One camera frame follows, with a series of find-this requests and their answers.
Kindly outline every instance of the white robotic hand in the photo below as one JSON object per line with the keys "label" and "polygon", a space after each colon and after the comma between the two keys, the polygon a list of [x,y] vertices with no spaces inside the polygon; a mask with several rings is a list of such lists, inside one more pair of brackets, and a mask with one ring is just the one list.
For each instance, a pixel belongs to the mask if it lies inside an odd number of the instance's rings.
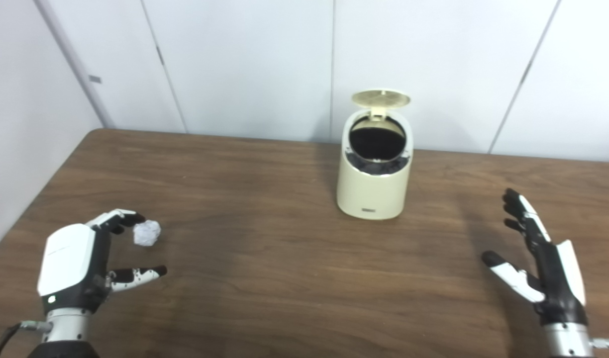
{"label": "white robotic hand", "polygon": [[504,210],[516,220],[505,225],[521,233],[536,261],[538,278],[518,269],[494,251],[482,261],[521,297],[530,301],[539,315],[555,358],[593,358],[593,348],[609,348],[609,340],[591,339],[585,312],[585,289],[572,243],[555,245],[537,212],[520,193],[507,189]]}
{"label": "white robotic hand", "polygon": [[43,333],[30,358],[98,358],[87,342],[88,323],[107,296],[168,272],[164,266],[107,271],[110,234],[144,221],[136,211],[114,209],[50,235],[37,284],[47,322],[24,321],[9,328],[0,339],[0,353],[18,329],[27,329]]}

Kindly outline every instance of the table surface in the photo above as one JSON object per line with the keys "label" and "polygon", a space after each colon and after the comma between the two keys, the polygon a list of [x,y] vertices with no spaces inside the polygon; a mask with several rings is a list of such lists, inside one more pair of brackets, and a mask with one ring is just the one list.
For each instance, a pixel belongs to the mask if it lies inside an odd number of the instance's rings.
{"label": "table surface", "polygon": [[[547,357],[530,304],[479,259],[533,267],[502,223],[510,186],[573,240],[591,333],[609,336],[609,163],[417,150],[404,212],[372,222],[336,207],[338,159],[331,144],[91,132],[0,244],[0,333],[43,318],[48,235],[126,208],[163,233],[116,236],[110,267],[170,272],[100,308],[102,357]],[[2,357],[38,340],[18,333]]]}

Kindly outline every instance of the robotic hand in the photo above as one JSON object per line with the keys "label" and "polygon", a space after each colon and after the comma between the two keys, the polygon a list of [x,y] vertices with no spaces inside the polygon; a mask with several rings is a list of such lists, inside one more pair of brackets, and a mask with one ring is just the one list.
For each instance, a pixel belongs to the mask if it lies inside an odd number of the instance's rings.
{"label": "robotic hand", "polygon": [[551,242],[537,212],[520,193],[507,189],[504,210],[516,220],[505,225],[521,233],[536,261],[539,278],[518,269],[494,251],[482,261],[514,291],[534,304],[545,330],[550,353],[555,358],[592,358],[593,348],[609,348],[609,339],[591,340],[587,331],[585,290],[572,243]]}
{"label": "robotic hand", "polygon": [[144,222],[135,211],[114,209],[86,224],[62,227],[48,237],[37,290],[46,322],[23,321],[0,339],[0,353],[18,329],[41,331],[29,358],[98,358],[87,341],[88,323],[112,292],[128,290],[167,274],[164,266],[107,271],[110,234]]}

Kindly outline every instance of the black cable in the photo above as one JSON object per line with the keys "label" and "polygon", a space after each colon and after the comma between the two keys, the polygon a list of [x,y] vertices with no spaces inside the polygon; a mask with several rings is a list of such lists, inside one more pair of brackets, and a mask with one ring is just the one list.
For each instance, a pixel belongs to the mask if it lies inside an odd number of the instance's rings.
{"label": "black cable", "polygon": [[0,354],[4,349],[4,346],[6,346],[8,341],[15,335],[15,333],[19,330],[20,327],[21,324],[18,323],[15,324],[15,326],[6,328],[6,331],[4,331],[4,334],[0,337]]}

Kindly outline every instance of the trash can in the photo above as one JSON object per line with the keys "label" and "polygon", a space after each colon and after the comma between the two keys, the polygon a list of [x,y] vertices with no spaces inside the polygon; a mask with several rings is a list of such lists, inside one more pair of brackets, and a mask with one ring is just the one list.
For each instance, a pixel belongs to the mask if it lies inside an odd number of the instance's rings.
{"label": "trash can", "polygon": [[404,209],[413,133],[406,118],[389,109],[411,99],[389,89],[361,91],[352,99],[366,109],[351,115],[342,132],[338,206],[358,218],[394,218]]}

